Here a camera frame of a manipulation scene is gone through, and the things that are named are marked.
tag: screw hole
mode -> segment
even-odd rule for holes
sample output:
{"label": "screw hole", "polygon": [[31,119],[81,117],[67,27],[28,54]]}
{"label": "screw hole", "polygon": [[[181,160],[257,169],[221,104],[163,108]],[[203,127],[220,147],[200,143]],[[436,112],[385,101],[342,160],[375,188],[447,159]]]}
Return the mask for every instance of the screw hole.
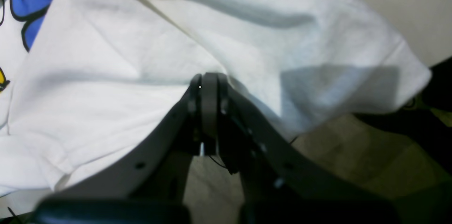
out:
{"label": "screw hole", "polygon": [[286,168],[286,169],[288,169],[290,171],[292,171],[294,169],[294,166],[291,163],[288,163],[288,162],[284,162],[283,166],[284,166],[284,168]]}
{"label": "screw hole", "polygon": [[136,165],[135,165],[135,168],[136,169],[142,169],[142,168],[144,168],[146,166],[146,164],[144,163],[144,162],[138,162]]}

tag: beige floor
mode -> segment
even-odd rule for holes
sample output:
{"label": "beige floor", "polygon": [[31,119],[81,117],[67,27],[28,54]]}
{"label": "beige floor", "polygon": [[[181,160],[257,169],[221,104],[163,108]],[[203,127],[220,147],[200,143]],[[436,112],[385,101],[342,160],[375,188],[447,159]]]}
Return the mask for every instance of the beige floor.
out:
{"label": "beige floor", "polygon": [[[452,55],[452,0],[364,1],[402,32],[426,64]],[[301,136],[294,147],[334,174],[391,199],[450,179],[407,137],[373,129],[352,116]],[[18,192],[2,198],[0,218],[8,216],[6,206],[12,204],[18,213],[29,211],[41,195]],[[243,202],[239,177],[208,158],[196,158],[184,202],[194,224],[235,223]]]}

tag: yellow graphic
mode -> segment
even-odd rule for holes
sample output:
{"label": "yellow graphic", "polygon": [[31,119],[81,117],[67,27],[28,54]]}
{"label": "yellow graphic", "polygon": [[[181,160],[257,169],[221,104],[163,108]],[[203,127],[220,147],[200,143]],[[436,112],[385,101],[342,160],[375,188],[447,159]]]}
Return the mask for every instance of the yellow graphic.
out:
{"label": "yellow graphic", "polygon": [[0,92],[5,90],[6,86],[10,83],[9,80],[6,80],[5,74],[3,73],[3,70],[0,68]]}

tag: white fabric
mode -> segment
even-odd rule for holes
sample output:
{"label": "white fabric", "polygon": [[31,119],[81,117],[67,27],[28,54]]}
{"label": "white fabric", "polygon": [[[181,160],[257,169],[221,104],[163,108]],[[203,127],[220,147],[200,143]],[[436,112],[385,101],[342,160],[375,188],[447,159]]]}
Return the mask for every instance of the white fabric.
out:
{"label": "white fabric", "polygon": [[8,135],[51,188],[71,185],[144,139],[204,72],[240,82],[286,139],[395,110],[430,78],[357,0],[54,0],[15,79]]}

